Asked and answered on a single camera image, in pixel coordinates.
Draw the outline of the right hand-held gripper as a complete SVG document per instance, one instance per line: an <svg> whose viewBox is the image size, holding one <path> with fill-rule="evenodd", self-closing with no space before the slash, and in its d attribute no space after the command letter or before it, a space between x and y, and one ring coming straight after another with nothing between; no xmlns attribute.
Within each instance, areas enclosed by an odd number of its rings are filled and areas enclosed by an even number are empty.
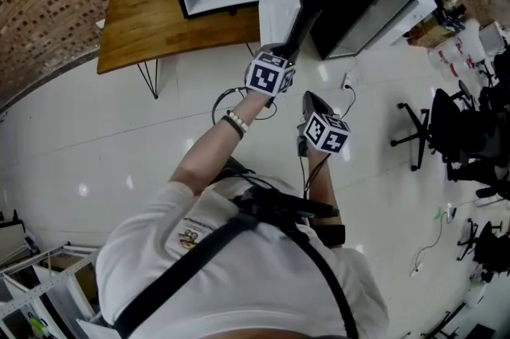
<svg viewBox="0 0 510 339"><path fill-rule="evenodd" d="M351 130L332 107L315 93L302 98L302 118L298 129L298 156L305 157L309 147L327 154L339 154Z"/></svg>

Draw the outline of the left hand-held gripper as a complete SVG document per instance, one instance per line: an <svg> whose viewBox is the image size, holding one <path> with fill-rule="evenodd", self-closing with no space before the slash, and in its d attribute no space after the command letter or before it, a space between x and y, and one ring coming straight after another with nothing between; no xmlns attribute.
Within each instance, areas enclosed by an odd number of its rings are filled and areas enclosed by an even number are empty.
<svg viewBox="0 0 510 339"><path fill-rule="evenodd" d="M245 73L245 87L267 96L265 107L269 108L274 98L286 93L293 84L296 72L296 54L286 55L285 43L263 45L254 55Z"/></svg>

